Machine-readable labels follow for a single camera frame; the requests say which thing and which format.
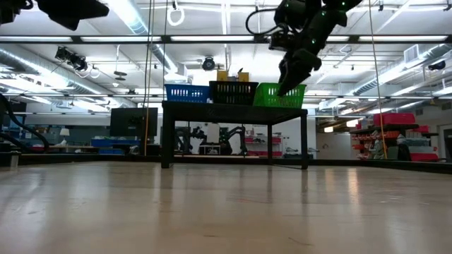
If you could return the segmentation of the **white hanging loop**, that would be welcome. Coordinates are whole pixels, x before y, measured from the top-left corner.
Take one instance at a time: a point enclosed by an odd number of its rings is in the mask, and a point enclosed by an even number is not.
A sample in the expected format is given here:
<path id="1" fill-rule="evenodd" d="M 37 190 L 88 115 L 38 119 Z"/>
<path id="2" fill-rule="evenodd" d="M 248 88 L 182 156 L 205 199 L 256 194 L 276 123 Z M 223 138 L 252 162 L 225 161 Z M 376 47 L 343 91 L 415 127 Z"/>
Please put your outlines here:
<path id="1" fill-rule="evenodd" d="M 176 14 L 177 20 L 173 19 L 173 15 Z M 185 11 L 183 8 L 171 8 L 167 11 L 167 22 L 171 26 L 179 26 L 185 20 Z"/>

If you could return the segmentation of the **black flat screen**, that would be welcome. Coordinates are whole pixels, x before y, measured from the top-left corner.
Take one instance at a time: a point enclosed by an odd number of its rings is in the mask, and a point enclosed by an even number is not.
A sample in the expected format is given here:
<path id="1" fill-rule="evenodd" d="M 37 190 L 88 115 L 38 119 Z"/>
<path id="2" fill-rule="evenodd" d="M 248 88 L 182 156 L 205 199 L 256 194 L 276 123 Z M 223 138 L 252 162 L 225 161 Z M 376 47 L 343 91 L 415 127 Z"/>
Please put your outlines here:
<path id="1" fill-rule="evenodd" d="M 111 112 L 111 136 L 148 136 L 157 135 L 158 108 L 117 108 Z"/>

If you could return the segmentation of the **blue bins on workbench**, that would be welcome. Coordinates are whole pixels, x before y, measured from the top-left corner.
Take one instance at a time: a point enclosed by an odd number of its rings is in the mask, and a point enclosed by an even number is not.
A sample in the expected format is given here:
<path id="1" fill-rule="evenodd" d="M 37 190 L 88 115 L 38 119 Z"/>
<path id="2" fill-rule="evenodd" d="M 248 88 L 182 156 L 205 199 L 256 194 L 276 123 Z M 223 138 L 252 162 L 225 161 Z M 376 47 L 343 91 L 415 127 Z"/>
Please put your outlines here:
<path id="1" fill-rule="evenodd" d="M 138 140 L 92 139 L 91 145 L 98 148 L 100 155 L 126 155 L 134 146 L 139 146 Z"/>

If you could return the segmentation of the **black perforated metal shelf riser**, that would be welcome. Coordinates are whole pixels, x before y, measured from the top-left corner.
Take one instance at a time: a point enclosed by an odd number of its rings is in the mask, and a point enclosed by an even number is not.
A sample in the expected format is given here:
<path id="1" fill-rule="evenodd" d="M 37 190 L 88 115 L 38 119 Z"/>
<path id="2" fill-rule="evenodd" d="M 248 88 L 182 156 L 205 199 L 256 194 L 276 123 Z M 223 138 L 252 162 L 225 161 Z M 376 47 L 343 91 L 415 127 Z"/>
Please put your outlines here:
<path id="1" fill-rule="evenodd" d="M 177 121 L 265 125 L 268 129 L 268 135 L 271 135 L 274 125 L 293 119 L 300 119 L 302 158 L 297 163 L 302 170 L 308 169 L 306 109 L 172 101 L 162 102 L 162 108 L 160 165 L 163 169 L 170 168 L 174 161 L 174 134 Z"/>

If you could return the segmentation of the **black robot on workbench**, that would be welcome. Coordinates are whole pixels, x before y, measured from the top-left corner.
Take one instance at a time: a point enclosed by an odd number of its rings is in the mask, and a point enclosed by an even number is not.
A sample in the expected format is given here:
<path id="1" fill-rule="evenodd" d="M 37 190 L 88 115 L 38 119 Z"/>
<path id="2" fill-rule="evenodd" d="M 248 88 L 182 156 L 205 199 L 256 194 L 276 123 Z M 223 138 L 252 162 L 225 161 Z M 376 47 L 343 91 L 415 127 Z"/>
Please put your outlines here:
<path id="1" fill-rule="evenodd" d="M 196 138 L 199 140 L 205 140 L 207 135 L 201 130 L 201 127 L 176 127 L 174 134 L 174 150 L 182 153 L 183 155 L 190 155 L 193 150 L 191 139 Z"/>
<path id="2" fill-rule="evenodd" d="M 219 137 L 220 155 L 247 156 L 245 133 L 246 129 L 244 126 L 237 126 L 232 129 L 221 127 Z"/>

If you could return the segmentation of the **black plastic basket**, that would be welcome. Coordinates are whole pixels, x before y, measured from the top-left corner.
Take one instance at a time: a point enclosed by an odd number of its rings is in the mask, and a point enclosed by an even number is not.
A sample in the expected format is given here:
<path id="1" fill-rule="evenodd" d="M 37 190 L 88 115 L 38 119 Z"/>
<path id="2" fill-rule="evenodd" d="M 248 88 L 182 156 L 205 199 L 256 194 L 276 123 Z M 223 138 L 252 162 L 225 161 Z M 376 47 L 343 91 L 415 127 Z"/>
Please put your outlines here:
<path id="1" fill-rule="evenodd" d="M 236 104 L 250 106 L 258 83 L 239 81 L 210 81 L 210 99 L 214 104 Z"/>

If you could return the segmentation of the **green plastic basket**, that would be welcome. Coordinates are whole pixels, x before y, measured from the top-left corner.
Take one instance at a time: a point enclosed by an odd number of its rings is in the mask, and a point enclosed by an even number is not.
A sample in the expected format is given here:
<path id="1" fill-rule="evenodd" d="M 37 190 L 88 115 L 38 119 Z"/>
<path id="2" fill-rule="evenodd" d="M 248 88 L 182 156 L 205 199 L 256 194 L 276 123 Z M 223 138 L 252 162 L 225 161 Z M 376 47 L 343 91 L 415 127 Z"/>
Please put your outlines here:
<path id="1" fill-rule="evenodd" d="M 306 85 L 300 84 L 283 96 L 278 96 L 280 85 L 277 83 L 260 83 L 256 88 L 254 106 L 301 109 Z"/>

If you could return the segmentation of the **black light beam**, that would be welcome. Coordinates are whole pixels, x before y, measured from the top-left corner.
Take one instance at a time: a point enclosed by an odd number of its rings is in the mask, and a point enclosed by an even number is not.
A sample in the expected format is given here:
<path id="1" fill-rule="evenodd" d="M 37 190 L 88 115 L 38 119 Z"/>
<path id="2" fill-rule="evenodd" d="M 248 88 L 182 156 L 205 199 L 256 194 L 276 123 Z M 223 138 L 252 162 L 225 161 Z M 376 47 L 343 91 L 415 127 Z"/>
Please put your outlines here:
<path id="1" fill-rule="evenodd" d="M 269 35 L 0 35 L 0 44 L 268 44 Z M 331 35 L 328 44 L 452 44 L 452 35 Z"/>

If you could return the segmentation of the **rack with red bins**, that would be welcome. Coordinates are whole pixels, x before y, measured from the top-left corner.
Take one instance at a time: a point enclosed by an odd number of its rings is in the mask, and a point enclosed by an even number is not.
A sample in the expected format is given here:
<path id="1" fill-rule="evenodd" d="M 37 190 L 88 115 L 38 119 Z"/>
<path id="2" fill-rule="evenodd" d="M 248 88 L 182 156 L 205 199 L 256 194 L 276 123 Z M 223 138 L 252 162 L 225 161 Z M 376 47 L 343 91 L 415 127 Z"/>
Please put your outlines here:
<path id="1" fill-rule="evenodd" d="M 412 113 L 381 113 L 359 120 L 350 132 L 352 149 L 360 160 L 438 162 L 437 147 L 428 126 L 416 123 Z"/>

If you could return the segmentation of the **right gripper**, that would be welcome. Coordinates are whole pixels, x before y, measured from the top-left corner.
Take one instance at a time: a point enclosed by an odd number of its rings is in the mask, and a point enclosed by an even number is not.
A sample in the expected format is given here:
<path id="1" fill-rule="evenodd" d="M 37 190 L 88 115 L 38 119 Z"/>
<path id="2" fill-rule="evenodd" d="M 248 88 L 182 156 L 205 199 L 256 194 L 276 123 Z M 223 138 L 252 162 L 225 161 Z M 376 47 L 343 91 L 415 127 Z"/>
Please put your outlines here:
<path id="1" fill-rule="evenodd" d="M 312 71 L 319 70 L 321 65 L 320 58 L 305 49 L 286 52 L 279 63 L 280 87 L 277 96 L 282 97 L 295 89 L 311 76 Z"/>

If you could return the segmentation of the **blue plastic basket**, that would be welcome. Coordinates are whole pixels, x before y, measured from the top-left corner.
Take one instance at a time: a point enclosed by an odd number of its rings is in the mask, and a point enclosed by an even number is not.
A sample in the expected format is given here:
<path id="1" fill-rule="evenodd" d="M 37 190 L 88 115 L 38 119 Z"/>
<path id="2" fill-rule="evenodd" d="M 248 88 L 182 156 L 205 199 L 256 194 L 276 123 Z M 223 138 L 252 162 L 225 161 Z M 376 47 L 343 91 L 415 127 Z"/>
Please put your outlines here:
<path id="1" fill-rule="evenodd" d="M 167 101 L 206 103 L 210 88 L 203 85 L 165 84 Z"/>

